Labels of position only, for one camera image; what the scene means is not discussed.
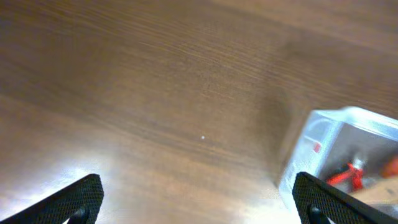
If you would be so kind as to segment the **red handled cutting pliers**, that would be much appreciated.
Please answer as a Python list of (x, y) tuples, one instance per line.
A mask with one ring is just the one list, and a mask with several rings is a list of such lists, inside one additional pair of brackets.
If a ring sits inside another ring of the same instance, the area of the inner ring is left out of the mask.
[(354, 191), (363, 189), (362, 178), (364, 176), (364, 161), (361, 159), (353, 159), (347, 163), (342, 170), (329, 177), (326, 182), (329, 185), (335, 186), (347, 180), (351, 181), (351, 186)]

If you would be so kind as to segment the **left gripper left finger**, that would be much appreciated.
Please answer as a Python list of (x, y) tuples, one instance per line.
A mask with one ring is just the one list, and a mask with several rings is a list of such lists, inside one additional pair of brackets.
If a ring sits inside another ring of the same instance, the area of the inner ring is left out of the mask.
[(98, 174), (89, 174), (1, 223), (95, 224), (104, 190)]

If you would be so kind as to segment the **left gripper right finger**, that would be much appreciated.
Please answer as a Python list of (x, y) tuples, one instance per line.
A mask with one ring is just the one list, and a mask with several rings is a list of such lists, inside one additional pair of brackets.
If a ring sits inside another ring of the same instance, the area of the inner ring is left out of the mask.
[(397, 223), (396, 218), (360, 202), (306, 172), (296, 175), (292, 195), (300, 221), (304, 224)]

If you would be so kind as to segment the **clear plastic container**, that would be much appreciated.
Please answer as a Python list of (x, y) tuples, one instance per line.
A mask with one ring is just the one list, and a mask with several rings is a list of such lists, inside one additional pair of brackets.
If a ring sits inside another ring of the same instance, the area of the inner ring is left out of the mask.
[(361, 183), (371, 188), (383, 179), (385, 165), (397, 156), (397, 120), (358, 107), (310, 113), (279, 184), (287, 209), (298, 214), (292, 195), (297, 173), (328, 181), (344, 168), (363, 170)]

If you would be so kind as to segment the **orange scraper wooden handle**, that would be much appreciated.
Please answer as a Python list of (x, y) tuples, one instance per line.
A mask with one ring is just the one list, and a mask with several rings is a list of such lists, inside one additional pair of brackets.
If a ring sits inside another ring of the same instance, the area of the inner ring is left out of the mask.
[(383, 167), (381, 177), (382, 179), (370, 188), (355, 191), (350, 195), (370, 205), (397, 204), (397, 156)]

